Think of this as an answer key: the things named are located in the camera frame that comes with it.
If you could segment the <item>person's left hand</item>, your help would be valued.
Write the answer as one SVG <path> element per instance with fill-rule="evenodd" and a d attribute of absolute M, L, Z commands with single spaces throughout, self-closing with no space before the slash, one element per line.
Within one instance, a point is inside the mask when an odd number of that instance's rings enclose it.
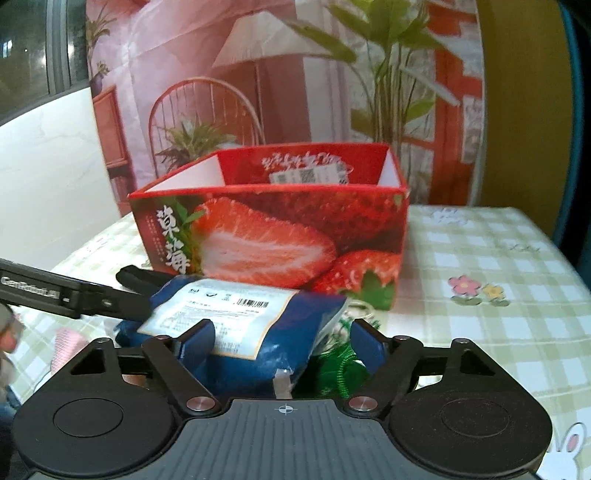
<path fill-rule="evenodd" d="M 11 306 L 2 303 L 0 307 L 1 402 L 7 400 L 8 387 L 16 372 L 9 355 L 18 347 L 23 330 L 24 325 L 20 315 Z"/>

